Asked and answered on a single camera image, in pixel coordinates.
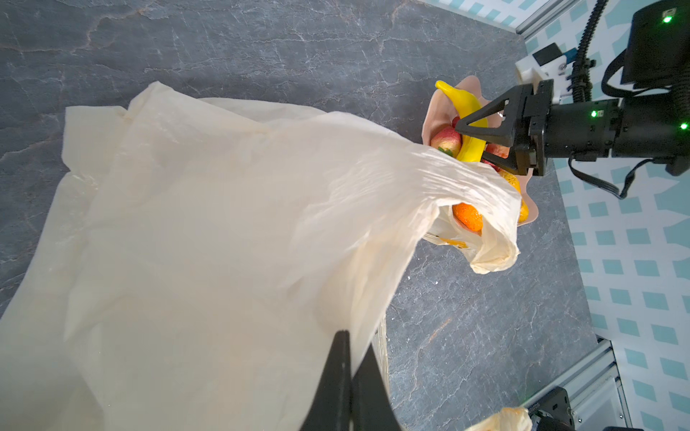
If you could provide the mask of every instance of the blue and white tiled backdrop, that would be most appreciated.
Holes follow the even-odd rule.
[[[575,48],[595,0],[581,0],[527,41]],[[606,99],[606,65],[627,45],[633,13],[654,0],[609,0],[589,56],[593,98]],[[612,83],[620,82],[620,73]],[[621,187],[637,163],[606,159],[579,169]],[[613,342],[633,424],[647,431],[690,430],[690,174],[640,168],[629,197],[576,179],[556,160],[563,202],[595,331]]]
[[[451,12],[515,29],[549,0],[422,0]]]

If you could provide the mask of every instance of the white plastic bag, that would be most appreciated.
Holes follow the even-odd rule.
[[[465,431],[530,431],[531,429],[532,420],[527,414],[527,409],[518,407],[504,408]]]
[[[353,371],[439,207],[513,264],[517,192],[353,115],[160,83],[69,108],[60,183],[0,321],[0,429],[296,430],[334,333]]]

